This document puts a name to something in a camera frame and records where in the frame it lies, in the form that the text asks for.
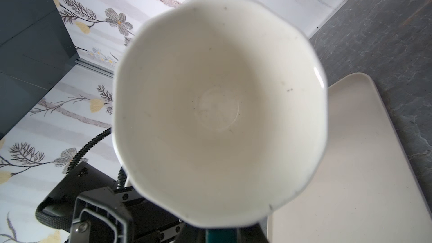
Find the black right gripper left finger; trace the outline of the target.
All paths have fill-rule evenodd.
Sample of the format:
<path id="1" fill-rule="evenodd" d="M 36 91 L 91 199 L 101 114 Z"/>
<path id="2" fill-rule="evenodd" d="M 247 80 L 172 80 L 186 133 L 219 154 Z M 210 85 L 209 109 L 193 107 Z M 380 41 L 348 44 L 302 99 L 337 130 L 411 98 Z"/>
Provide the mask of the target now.
<path id="1" fill-rule="evenodd" d="M 177 235 L 175 243 L 206 243 L 206 229 L 185 224 Z"/>

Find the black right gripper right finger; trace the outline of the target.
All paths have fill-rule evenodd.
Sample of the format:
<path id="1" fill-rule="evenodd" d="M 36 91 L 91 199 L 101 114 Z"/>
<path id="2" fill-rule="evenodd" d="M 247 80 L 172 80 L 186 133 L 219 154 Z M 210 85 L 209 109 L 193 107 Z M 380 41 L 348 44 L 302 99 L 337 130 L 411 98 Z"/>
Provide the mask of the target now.
<path id="1" fill-rule="evenodd" d="M 237 229 L 237 243 L 269 243 L 262 227 L 256 223 L 249 227 Z"/>

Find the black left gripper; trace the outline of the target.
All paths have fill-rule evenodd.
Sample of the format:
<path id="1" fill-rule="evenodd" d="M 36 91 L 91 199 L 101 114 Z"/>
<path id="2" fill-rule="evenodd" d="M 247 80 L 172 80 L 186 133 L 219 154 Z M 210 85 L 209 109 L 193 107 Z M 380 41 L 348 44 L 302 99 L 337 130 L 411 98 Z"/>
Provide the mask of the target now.
<path id="1" fill-rule="evenodd" d="M 102 187 L 76 198 L 68 242 L 171 243 L 184 225 L 132 187 Z"/>

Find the beige rectangular tray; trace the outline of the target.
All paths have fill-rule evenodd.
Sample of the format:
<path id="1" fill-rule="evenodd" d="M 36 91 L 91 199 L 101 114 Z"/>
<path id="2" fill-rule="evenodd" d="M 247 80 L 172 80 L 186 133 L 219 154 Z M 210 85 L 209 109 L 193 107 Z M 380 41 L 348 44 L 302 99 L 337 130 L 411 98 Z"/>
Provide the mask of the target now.
<path id="1" fill-rule="evenodd" d="M 308 187 L 268 218 L 272 243 L 429 243 L 432 216 L 373 80 L 329 88 L 325 156 Z"/>

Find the dark green mug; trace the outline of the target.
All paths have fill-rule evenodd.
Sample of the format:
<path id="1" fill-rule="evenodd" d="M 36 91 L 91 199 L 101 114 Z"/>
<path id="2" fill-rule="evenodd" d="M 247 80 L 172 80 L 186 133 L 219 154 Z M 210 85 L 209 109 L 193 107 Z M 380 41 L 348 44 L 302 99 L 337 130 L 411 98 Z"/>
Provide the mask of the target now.
<path id="1" fill-rule="evenodd" d="M 112 142 L 132 186 L 206 243 L 237 243 L 308 186 L 328 138 L 307 37 L 254 0 L 150 19 L 114 74 Z"/>

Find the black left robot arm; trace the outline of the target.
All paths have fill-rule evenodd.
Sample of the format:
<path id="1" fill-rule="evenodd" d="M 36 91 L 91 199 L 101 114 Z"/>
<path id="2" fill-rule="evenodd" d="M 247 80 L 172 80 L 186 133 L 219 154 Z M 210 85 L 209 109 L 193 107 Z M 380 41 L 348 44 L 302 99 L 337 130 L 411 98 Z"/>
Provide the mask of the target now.
<path id="1" fill-rule="evenodd" d="M 37 207 L 37 220 L 69 232 L 69 243 L 183 243 L 185 223 L 140 195 L 123 169 L 115 180 L 83 161 L 110 134 L 103 131 L 72 158 L 65 178 Z"/>

